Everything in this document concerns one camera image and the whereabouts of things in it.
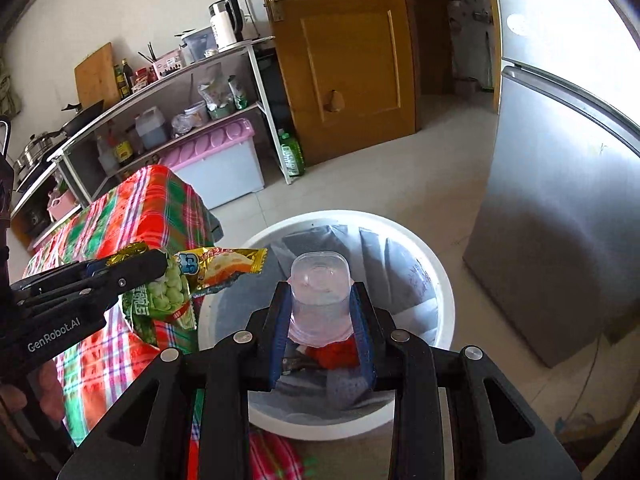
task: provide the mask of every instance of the wooden door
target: wooden door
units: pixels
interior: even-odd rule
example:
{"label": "wooden door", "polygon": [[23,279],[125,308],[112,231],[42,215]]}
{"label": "wooden door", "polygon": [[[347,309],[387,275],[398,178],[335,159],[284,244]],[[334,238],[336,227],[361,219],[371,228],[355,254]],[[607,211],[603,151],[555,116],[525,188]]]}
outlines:
{"label": "wooden door", "polygon": [[309,165],[415,133],[405,0],[265,1]]}

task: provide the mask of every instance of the white metal shelf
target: white metal shelf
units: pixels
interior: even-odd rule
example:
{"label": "white metal shelf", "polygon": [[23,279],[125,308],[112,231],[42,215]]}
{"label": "white metal shelf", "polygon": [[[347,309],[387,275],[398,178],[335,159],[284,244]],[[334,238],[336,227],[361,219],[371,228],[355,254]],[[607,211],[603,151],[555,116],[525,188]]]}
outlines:
{"label": "white metal shelf", "polygon": [[41,234],[39,234],[37,238],[34,238],[31,241],[27,250],[31,251],[34,247],[37,247],[38,245],[40,245],[47,236],[49,236],[53,231],[59,228],[63,223],[69,220],[73,215],[75,215],[81,209],[82,209],[82,206],[78,204],[75,208],[73,208],[66,215],[64,215],[60,220],[53,222],[53,224],[51,224],[49,227],[44,229],[44,231],[41,232]]}
{"label": "white metal shelf", "polygon": [[98,200],[98,197],[100,196],[100,192],[102,191],[102,188],[104,187],[104,185],[111,179],[113,178],[112,176],[107,176],[104,178],[104,180],[100,183],[100,186],[98,186],[98,189],[95,190],[94,194],[91,195],[91,202],[95,202],[96,200]]}
{"label": "white metal shelf", "polygon": [[200,132],[206,130],[207,128],[210,128],[210,127],[212,127],[212,126],[214,126],[216,124],[224,123],[225,121],[229,121],[229,120],[235,119],[239,115],[241,115],[241,114],[243,114],[245,112],[248,112],[250,110],[254,110],[255,108],[260,108],[260,106],[261,106],[261,104],[259,102],[255,102],[254,104],[249,105],[247,108],[243,108],[242,110],[237,110],[234,113],[232,113],[232,114],[230,114],[230,115],[228,115],[226,117],[222,117],[220,119],[215,119],[213,121],[209,121],[207,124],[204,124],[203,126],[199,126],[197,128],[194,128],[193,130],[188,131],[187,133],[185,133],[184,135],[182,135],[180,137],[176,137],[175,139],[169,140],[168,142],[162,144],[162,146],[158,146],[157,148],[154,148],[154,149],[152,149],[152,150],[150,150],[148,152],[143,153],[142,155],[137,157],[136,160],[134,160],[133,162],[130,162],[126,166],[123,166],[118,171],[116,171],[115,173],[111,174],[109,177],[119,175],[121,173],[124,173],[127,170],[130,170],[131,168],[135,168],[141,162],[144,162],[145,160],[153,157],[154,155],[157,155],[160,152],[164,152],[165,150],[175,146],[176,144],[180,144],[180,143],[184,142],[185,140],[196,136],[197,134],[199,134]]}
{"label": "white metal shelf", "polygon": [[56,164],[55,162],[52,162],[47,167],[47,169],[44,170],[43,173],[35,180],[35,182],[29,186],[27,191],[25,191],[22,194],[22,196],[20,197],[20,200],[18,200],[18,203],[15,205],[15,207],[11,211],[12,219],[18,214],[22,206],[24,206],[27,203],[27,200],[32,197],[32,195],[43,184],[43,182],[47,180],[51,175],[53,175],[54,171],[56,171]]}
{"label": "white metal shelf", "polygon": [[55,158],[59,158],[63,155],[63,153],[68,151],[73,144],[79,142],[80,140],[87,137],[92,131],[100,126],[106,124],[110,119],[113,119],[116,115],[122,113],[124,110],[131,108],[132,106],[138,104],[142,100],[148,98],[149,96],[155,94],[159,90],[169,86],[175,79],[183,77],[185,75],[190,74],[197,68],[208,65],[209,63],[213,63],[216,61],[220,61],[227,56],[232,56],[233,54],[242,54],[246,52],[249,48],[253,48],[255,44],[264,43],[266,41],[270,41],[273,39],[273,36],[268,36],[266,38],[260,38],[259,40],[245,40],[241,41],[241,43],[235,44],[233,47],[230,47],[222,52],[216,54],[215,56],[207,57],[201,61],[197,61],[195,63],[190,64],[176,72],[169,74],[168,76],[151,83],[151,85],[145,86],[139,92],[136,92],[130,97],[116,103],[107,111],[105,111],[102,115],[97,117],[95,120],[87,124],[84,128],[78,131],[73,137],[66,140],[63,144],[61,144],[58,149],[53,152],[53,154],[49,157],[49,160],[54,160]]}

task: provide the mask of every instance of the pink box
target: pink box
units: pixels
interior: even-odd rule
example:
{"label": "pink box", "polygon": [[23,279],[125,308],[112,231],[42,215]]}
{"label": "pink box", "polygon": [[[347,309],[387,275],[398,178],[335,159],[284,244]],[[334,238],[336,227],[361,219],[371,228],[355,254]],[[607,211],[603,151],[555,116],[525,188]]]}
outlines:
{"label": "pink box", "polygon": [[167,52],[154,63],[154,71],[158,79],[162,79],[183,67],[184,61],[182,60],[182,54],[179,48]]}
{"label": "pink box", "polygon": [[47,211],[51,213],[51,216],[53,216],[53,219],[57,222],[66,214],[68,214],[73,208],[75,208],[76,205],[78,205],[78,202],[76,202],[76,197],[73,193],[71,193],[70,189],[67,189],[58,198],[49,199]]}

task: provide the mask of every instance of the yellow snack bag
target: yellow snack bag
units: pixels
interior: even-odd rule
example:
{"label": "yellow snack bag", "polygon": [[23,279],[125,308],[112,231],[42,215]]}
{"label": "yellow snack bag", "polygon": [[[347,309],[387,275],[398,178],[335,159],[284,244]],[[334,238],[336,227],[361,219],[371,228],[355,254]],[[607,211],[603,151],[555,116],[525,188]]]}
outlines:
{"label": "yellow snack bag", "polygon": [[261,272],[267,249],[200,247],[175,254],[192,298],[215,294],[242,274]]}

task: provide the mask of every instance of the wooden cutting board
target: wooden cutting board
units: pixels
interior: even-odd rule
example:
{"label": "wooden cutting board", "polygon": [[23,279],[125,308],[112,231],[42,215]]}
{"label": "wooden cutting board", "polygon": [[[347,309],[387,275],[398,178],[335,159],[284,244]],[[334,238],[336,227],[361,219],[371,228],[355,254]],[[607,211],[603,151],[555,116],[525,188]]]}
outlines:
{"label": "wooden cutting board", "polygon": [[107,43],[76,66],[76,88],[82,108],[104,99],[107,110],[120,101],[113,59],[113,47]]}

